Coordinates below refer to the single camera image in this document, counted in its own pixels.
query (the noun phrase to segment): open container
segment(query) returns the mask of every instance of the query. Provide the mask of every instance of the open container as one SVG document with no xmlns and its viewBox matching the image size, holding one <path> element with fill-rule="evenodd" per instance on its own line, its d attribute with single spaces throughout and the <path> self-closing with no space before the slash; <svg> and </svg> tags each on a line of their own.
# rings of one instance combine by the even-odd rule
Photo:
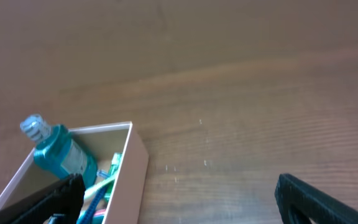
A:
<svg viewBox="0 0 358 224">
<path fill-rule="evenodd" d="M 136 224 L 149 162 L 142 140 L 131 122 L 70 129 L 73 139 L 95 156 L 98 169 L 109 170 L 116 152 L 122 153 L 117 179 L 111 192 L 103 224 Z M 34 149 L 0 195 L 0 210 L 58 180 L 34 163 Z"/>
</svg>

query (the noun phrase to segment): blue liquid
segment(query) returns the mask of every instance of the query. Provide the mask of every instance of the blue liquid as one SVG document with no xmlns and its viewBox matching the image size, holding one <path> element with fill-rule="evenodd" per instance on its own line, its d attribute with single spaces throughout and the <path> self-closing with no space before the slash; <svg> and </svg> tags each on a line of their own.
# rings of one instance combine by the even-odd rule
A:
<svg viewBox="0 0 358 224">
<path fill-rule="evenodd" d="M 62 124 L 53 126 L 52 134 L 36 145 L 34 162 L 60 179 L 71 173 L 80 173 L 86 188 L 96 180 L 98 165 L 94 157 L 74 142 Z"/>
</svg>

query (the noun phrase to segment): wood grain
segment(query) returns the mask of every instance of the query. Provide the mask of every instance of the wood grain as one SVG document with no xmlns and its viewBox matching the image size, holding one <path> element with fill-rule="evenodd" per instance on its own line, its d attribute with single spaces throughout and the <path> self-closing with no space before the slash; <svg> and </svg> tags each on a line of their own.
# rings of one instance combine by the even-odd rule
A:
<svg viewBox="0 0 358 224">
<path fill-rule="evenodd" d="M 280 223 L 282 172 L 358 210 L 358 2 L 19 2 L 0 1 L 0 192 L 36 112 L 137 125 L 141 224 Z"/>
</svg>

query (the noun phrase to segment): black object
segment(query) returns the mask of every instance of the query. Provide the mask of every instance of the black object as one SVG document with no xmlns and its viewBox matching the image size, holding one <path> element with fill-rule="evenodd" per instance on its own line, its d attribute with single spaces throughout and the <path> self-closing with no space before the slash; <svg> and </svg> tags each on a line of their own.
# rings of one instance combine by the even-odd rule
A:
<svg viewBox="0 0 358 224">
<path fill-rule="evenodd" d="M 71 174 L 0 211 L 0 224 L 75 224 L 81 212 L 85 185 L 80 174 Z"/>
<path fill-rule="evenodd" d="M 358 211 L 291 174 L 280 174 L 275 198 L 284 224 L 358 224 Z"/>
</svg>

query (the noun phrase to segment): box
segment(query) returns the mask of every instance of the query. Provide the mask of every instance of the box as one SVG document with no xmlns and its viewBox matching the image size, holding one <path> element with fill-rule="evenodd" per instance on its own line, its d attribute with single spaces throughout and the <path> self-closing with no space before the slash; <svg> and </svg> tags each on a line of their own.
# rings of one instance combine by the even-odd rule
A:
<svg viewBox="0 0 358 224">
<path fill-rule="evenodd" d="M 118 176 L 103 223 L 136 224 L 149 161 L 142 140 L 131 122 L 71 129 L 73 138 L 90 149 L 99 169 L 109 170 L 115 152 L 122 152 Z M 57 181 L 34 164 L 34 149 L 0 195 L 0 210 Z"/>
</svg>

